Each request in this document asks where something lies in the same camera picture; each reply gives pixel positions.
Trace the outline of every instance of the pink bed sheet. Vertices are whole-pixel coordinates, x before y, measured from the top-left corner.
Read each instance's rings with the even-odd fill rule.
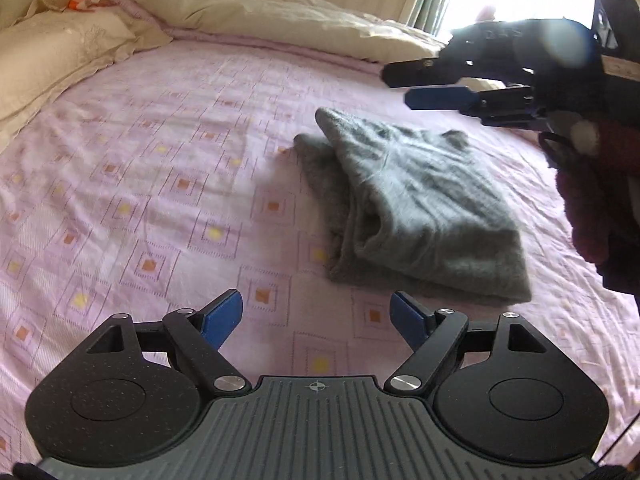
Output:
[[[344,65],[174,41],[69,89],[0,155],[0,470],[37,460],[22,416],[30,390],[116,312],[156,320],[238,288],[244,318],[223,353],[252,381],[386,378],[408,356],[390,291],[323,276],[321,211],[290,149],[297,133],[320,133],[319,106],[468,132],[522,229],[534,300],[514,310],[603,389],[601,449],[620,433],[640,405],[638,310],[572,248],[542,153],[452,112],[411,112],[401,93]],[[611,461],[631,459],[639,434]]]

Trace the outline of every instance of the bed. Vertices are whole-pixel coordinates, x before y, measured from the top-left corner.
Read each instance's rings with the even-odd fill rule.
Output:
[[[533,300],[510,310],[600,386],[610,420],[596,458],[613,443],[640,406],[638,308],[603,289],[572,248],[554,170],[535,144],[453,112],[412,112],[379,81],[380,62],[428,55],[437,42],[319,0],[209,0],[217,21],[177,8],[184,0],[111,1],[117,11],[101,12],[116,12],[129,35],[0,122],[0,471],[38,459],[22,417],[31,389],[117,312],[156,320],[237,288],[244,317],[222,352],[252,381],[384,379],[408,356],[388,318],[391,291],[324,277],[321,212],[291,149],[297,133],[319,132],[321,106],[468,133],[527,253]],[[38,6],[57,12],[55,3],[25,0],[0,22],[33,10],[21,23],[35,23]],[[289,4],[297,34],[282,21]],[[323,52],[305,44],[306,31],[331,39],[338,29],[348,30],[322,40]],[[422,300],[471,319],[500,312]],[[607,461],[628,463],[638,442],[635,428]]]

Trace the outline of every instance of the folded gray cloth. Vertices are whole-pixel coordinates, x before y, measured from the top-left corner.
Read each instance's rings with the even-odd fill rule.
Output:
[[[294,140],[331,233],[331,280],[503,306],[531,293],[509,209],[466,135],[320,108]]]

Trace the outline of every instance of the screw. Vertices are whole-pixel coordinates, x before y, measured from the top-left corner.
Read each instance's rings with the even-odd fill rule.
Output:
[[[420,388],[422,383],[420,382],[420,379],[412,375],[396,375],[389,381],[389,384],[391,384],[392,388],[395,390],[399,390],[401,392],[412,392],[413,390]]]
[[[223,375],[222,377],[218,377],[213,385],[223,392],[236,392],[242,388],[246,381],[242,377],[238,377],[237,375]]]

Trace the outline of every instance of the orange square pattern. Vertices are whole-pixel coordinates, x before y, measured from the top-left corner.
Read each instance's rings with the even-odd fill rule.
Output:
[[[382,322],[382,316],[380,316],[380,311],[379,310],[373,310],[372,308],[369,309],[369,320],[372,323],[380,323]]]
[[[20,325],[20,328],[15,331],[15,336],[23,343],[26,341],[28,335],[29,329],[23,327],[22,325]]]
[[[255,301],[260,303],[269,304],[269,296],[271,295],[270,288],[256,288],[255,289]]]
[[[145,260],[142,264],[142,270],[145,272],[154,272],[154,270],[156,270],[156,262],[153,260]]]

